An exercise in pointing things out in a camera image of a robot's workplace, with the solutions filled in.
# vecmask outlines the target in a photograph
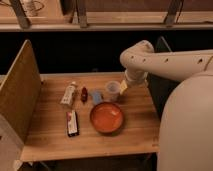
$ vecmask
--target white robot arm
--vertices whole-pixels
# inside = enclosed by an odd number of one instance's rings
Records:
[[[213,50],[154,53],[148,41],[120,57],[129,86],[140,84],[146,72],[181,83],[164,107],[158,171],[213,170]]]
[[[154,53],[152,44],[146,40],[126,49],[120,56],[128,85],[143,82],[146,72],[183,81],[195,73],[213,69],[212,59],[213,50]]]

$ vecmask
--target white bottle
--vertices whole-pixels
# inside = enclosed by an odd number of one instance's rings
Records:
[[[27,12],[27,16],[34,17],[37,16],[36,7],[33,0],[23,0],[25,10]]]

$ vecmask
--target table surface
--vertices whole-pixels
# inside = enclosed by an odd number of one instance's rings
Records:
[[[125,122],[112,135],[98,133],[90,123],[93,107],[91,96],[83,104],[81,89],[99,90],[105,101],[107,81],[123,79],[123,73],[60,76],[45,78],[21,154],[21,160],[47,161],[87,157],[105,157],[157,152],[160,121],[145,84],[125,91],[117,105],[124,113]],[[78,114],[80,135],[67,136],[66,112],[71,109],[60,104],[65,88],[78,84],[73,109]]]

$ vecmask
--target plastic cup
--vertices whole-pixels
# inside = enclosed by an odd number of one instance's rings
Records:
[[[105,85],[106,92],[108,93],[109,101],[116,102],[120,95],[120,83],[118,81],[109,81]]]

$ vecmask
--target orange bowl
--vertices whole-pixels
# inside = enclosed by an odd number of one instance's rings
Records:
[[[102,102],[94,106],[90,113],[90,121],[101,133],[112,133],[119,129],[124,117],[121,109],[114,103]]]

